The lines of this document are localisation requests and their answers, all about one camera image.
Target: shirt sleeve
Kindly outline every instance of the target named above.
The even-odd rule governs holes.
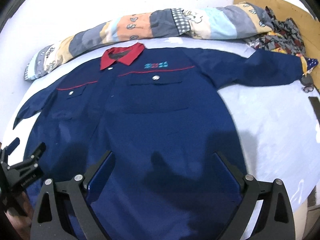
[[[230,83],[245,86],[286,85],[302,77],[299,57],[258,49],[249,58],[213,49],[185,49],[217,89]]]
[[[13,129],[21,120],[32,117],[55,98],[57,93],[56,88],[64,77],[65,76],[59,78],[47,88],[35,93],[31,98],[28,99],[27,102],[24,103],[24,105],[20,108],[16,119],[14,120]]]

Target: orange fabric patch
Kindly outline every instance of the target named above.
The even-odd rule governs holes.
[[[117,24],[119,41],[153,38],[150,17],[151,13],[123,16]]]

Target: red piping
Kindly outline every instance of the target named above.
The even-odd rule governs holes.
[[[92,83],[96,83],[96,82],[98,82],[98,80],[97,81],[92,81],[92,82],[87,82],[85,84],[82,84],[82,85],[79,85],[79,86],[75,86],[75,87],[71,87],[71,88],[57,88],[57,90],[69,90],[69,89],[73,89],[73,88],[79,88],[79,87],[82,87],[82,86],[84,86],[86,84],[92,84]]]
[[[128,74],[131,74],[131,73],[151,73],[151,72],[172,72],[172,71],[179,71],[179,70],[185,70],[185,69],[189,69],[189,68],[193,68],[194,66],[192,67],[185,67],[185,68],[178,68],[178,69],[165,69],[165,70],[150,70],[150,71],[131,71],[131,72],[128,72],[126,74],[122,74],[122,75],[119,75],[118,77],[122,77],[122,76],[125,76],[125,75],[128,75]]]

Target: gingham pattern patch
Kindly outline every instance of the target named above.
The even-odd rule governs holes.
[[[190,31],[188,19],[183,15],[181,8],[171,9],[173,20],[177,26],[179,35]]]

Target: dark strap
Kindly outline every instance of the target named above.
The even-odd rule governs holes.
[[[309,97],[310,103],[315,111],[318,122],[320,123],[320,101],[318,97]]]

